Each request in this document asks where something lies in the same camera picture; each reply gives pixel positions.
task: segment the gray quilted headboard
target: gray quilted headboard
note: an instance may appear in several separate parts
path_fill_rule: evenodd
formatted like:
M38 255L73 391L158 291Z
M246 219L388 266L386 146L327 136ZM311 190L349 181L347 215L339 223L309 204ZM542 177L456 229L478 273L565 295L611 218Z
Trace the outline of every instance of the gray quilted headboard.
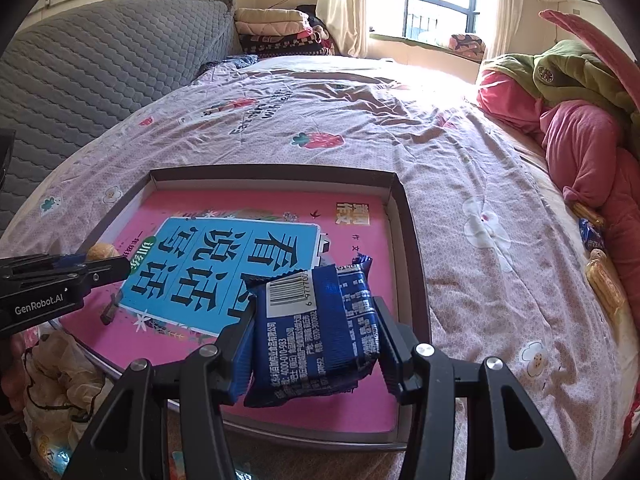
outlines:
M238 52L234 0L107 0L16 34L0 58L0 128L16 130L0 234L69 155Z

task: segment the white curtain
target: white curtain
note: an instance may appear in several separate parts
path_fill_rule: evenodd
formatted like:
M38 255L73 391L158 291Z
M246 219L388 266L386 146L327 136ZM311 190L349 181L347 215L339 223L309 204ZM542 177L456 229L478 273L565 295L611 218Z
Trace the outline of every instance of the white curtain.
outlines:
M316 13L325 22L343 56L366 57L367 0L318 0Z
M485 0L483 2L484 9L480 10L481 20L482 13L486 16L495 16L494 20L490 18L482 20L483 30L479 35L486 43L485 59L492 59L509 51L511 40L518 30L520 17L522 16L523 0Z

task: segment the silver bolt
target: silver bolt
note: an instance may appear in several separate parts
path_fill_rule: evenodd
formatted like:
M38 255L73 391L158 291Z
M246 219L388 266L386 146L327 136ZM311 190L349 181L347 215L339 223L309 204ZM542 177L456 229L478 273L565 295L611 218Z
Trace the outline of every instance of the silver bolt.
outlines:
M148 364L149 364L149 361L147 361L146 359L136 359L129 365L129 367L134 372L141 372L147 367Z
M200 349L200 355L202 357L215 357L218 355L218 347L215 345L204 345Z
M491 368L491 370L502 370L504 366L503 362L497 357L489 357L486 360L486 365Z
M415 347L415 351L422 357L429 357L435 353L436 349L428 343L420 343Z

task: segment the barcode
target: barcode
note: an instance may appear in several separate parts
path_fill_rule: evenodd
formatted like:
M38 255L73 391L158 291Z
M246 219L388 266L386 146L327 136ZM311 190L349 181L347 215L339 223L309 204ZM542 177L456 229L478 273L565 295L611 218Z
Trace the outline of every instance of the barcode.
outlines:
M267 283L267 317L293 316L316 309L311 271Z

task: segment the strawberry print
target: strawberry print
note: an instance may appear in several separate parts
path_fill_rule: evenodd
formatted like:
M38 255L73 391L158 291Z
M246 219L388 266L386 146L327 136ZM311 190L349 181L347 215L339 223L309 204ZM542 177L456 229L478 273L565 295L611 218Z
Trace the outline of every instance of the strawberry print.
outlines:
M344 139L340 135L325 134L322 132L314 132L311 134L297 134L293 137L291 143L300 148L333 148L344 144Z

